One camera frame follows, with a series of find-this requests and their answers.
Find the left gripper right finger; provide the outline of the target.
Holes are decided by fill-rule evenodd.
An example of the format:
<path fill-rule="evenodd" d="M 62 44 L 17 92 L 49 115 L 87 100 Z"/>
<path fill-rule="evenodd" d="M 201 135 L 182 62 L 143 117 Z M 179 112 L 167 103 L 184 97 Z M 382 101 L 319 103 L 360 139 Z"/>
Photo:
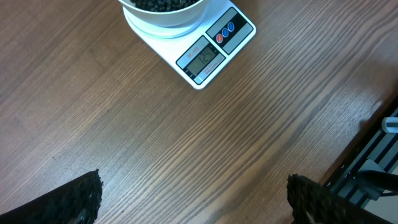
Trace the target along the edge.
<path fill-rule="evenodd" d="M 287 179 L 287 200 L 296 223 L 387 223 L 303 175 Z"/>

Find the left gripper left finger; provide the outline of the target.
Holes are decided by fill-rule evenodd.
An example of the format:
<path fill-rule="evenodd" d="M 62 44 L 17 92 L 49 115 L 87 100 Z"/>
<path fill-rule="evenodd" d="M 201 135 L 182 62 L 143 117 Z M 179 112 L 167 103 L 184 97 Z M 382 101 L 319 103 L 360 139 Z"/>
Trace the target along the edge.
<path fill-rule="evenodd" d="M 101 206 L 103 182 L 99 170 L 82 176 L 1 215 L 1 223 L 92 224 Z"/>

